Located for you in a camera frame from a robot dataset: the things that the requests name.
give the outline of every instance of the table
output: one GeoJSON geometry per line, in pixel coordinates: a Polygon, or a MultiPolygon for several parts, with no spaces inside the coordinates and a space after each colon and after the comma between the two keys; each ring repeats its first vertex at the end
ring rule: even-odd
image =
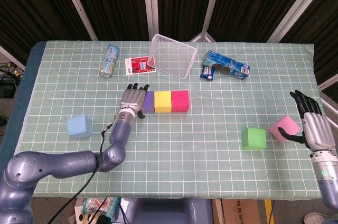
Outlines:
{"type": "MultiPolygon", "coordinates": [[[[291,90],[301,90],[321,103],[313,73],[313,45],[188,44],[197,47],[198,54],[188,78],[180,80],[159,71],[125,75],[125,58],[148,55],[149,42],[47,42],[17,151],[98,151],[100,132],[111,123],[126,86],[150,83],[152,90],[188,89],[190,111],[136,120],[125,162],[112,172],[96,174],[82,196],[320,197],[304,145],[280,143],[267,132],[265,150],[241,149],[241,132],[247,127],[268,129],[285,115],[300,125],[291,90]],[[98,68],[109,44],[120,47],[121,54],[107,79],[98,75],[98,68]],[[212,82],[200,78],[207,50],[250,65],[250,76],[238,80],[215,72],[212,82]],[[91,138],[68,138],[67,119],[77,115],[92,119],[91,138]]],[[[35,196],[70,197],[88,177],[48,176],[38,184],[35,196]]]]}

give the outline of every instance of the pink cube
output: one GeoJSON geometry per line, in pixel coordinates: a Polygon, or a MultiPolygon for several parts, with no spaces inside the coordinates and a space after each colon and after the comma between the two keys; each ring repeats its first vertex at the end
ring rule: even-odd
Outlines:
{"type": "Polygon", "coordinates": [[[187,112],[189,110],[189,91],[171,91],[172,112],[187,112]]]}
{"type": "Polygon", "coordinates": [[[290,135],[295,135],[301,129],[296,124],[296,122],[292,120],[292,118],[290,118],[289,116],[285,116],[284,118],[282,118],[280,121],[276,122],[274,125],[272,125],[272,127],[269,128],[271,134],[280,142],[288,140],[280,134],[278,130],[279,127],[283,128],[290,135]]]}

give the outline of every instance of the foam block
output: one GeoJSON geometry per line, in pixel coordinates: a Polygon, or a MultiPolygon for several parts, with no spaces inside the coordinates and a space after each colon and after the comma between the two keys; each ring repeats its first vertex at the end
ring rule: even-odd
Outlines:
{"type": "Polygon", "coordinates": [[[171,91],[155,91],[154,108],[156,113],[171,112],[171,91]]]}
{"type": "Polygon", "coordinates": [[[265,130],[247,128],[242,132],[242,148],[246,150],[260,150],[266,148],[265,130]]]}
{"type": "Polygon", "coordinates": [[[154,92],[147,91],[146,96],[144,98],[143,106],[142,106],[143,113],[154,113],[154,92]]]}
{"type": "Polygon", "coordinates": [[[91,136],[91,120],[87,116],[68,118],[68,135],[72,138],[91,136]]]}
{"type": "Polygon", "coordinates": [[[171,91],[172,112],[187,112],[189,110],[189,91],[171,91]]]}
{"type": "Polygon", "coordinates": [[[300,127],[290,118],[289,116],[283,117],[281,120],[276,122],[272,127],[269,128],[269,132],[280,142],[288,141],[286,138],[284,138],[278,128],[283,128],[288,134],[295,135],[300,131],[300,127]]]}

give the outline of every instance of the blue table edge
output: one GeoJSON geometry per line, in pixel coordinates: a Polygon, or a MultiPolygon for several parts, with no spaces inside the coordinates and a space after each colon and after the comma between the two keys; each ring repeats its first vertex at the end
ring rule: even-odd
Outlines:
{"type": "Polygon", "coordinates": [[[1,175],[6,168],[8,161],[13,157],[19,140],[24,118],[30,103],[37,73],[39,71],[42,55],[46,47],[46,41],[36,43],[30,52],[23,74],[19,90],[16,96],[14,108],[7,124],[4,139],[0,147],[0,171],[1,175]]]}

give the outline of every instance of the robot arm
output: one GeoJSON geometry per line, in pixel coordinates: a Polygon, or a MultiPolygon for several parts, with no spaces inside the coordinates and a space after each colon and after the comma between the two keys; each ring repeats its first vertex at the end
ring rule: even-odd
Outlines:
{"type": "Polygon", "coordinates": [[[45,176],[61,179],[96,171],[109,172],[124,161],[131,125],[136,115],[144,118],[141,107],[149,85],[139,89],[137,86],[137,83],[130,84],[125,90],[109,136],[111,146],[102,154],[21,152],[11,158],[0,181],[0,224],[33,222],[31,197],[45,176]]]}
{"type": "Polygon", "coordinates": [[[313,152],[310,158],[324,203],[338,210],[338,159],[333,153],[335,141],[330,125],[314,99],[298,90],[290,94],[297,103],[303,135],[289,135],[281,127],[278,130],[286,139],[304,143],[313,152]]]}

